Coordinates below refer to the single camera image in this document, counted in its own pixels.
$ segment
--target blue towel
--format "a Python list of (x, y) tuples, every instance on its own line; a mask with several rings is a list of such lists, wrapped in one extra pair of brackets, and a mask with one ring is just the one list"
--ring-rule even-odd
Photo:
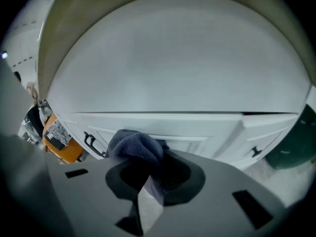
[(151, 165), (151, 173), (145, 189), (163, 204), (165, 189), (161, 183), (163, 152), (168, 149), (166, 141), (155, 140), (148, 134), (134, 130), (119, 130), (111, 139), (105, 157), (140, 157)]

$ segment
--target black rectangular slot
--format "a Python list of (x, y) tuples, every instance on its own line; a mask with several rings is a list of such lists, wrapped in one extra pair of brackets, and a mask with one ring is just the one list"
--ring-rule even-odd
[(273, 219), (273, 217), (248, 191), (234, 192), (233, 196), (246, 213), (255, 229), (261, 228)]
[(82, 168), (82, 169), (77, 169), (77, 170), (74, 170), (74, 171), (70, 171), (70, 172), (66, 172), (66, 176), (68, 178), (72, 178), (72, 177), (75, 177), (75, 176), (80, 176), (80, 175), (83, 175), (83, 174), (86, 174), (88, 173), (88, 170)]

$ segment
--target cabinet handle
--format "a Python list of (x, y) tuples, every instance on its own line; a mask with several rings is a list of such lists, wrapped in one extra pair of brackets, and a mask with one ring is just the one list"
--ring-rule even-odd
[[(93, 145), (92, 143), (95, 141), (95, 138), (92, 134), (88, 134), (87, 132), (84, 132), (85, 138), (84, 138), (84, 143), (93, 151), (95, 152), (98, 156), (101, 156), (104, 158), (105, 152), (100, 153)], [(91, 137), (91, 142), (90, 144), (87, 142), (87, 139)]]
[(254, 157), (260, 155), (260, 153), (262, 152), (262, 150), (258, 150), (257, 147), (254, 147), (254, 148), (251, 149), (251, 150), (254, 152), (254, 154), (252, 155), (252, 158), (254, 158)]

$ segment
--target light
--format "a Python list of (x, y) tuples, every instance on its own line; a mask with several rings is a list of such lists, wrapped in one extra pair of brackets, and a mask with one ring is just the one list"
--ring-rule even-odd
[(5, 59), (6, 57), (8, 57), (8, 54), (6, 53), (6, 51), (4, 51), (4, 52), (1, 54), (1, 57), (2, 57), (2, 59)]

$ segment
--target green trash bin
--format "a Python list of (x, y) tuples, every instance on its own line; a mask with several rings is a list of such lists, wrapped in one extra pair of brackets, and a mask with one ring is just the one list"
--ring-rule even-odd
[(301, 165), (316, 156), (316, 113), (306, 105), (286, 137), (266, 156), (274, 169)]

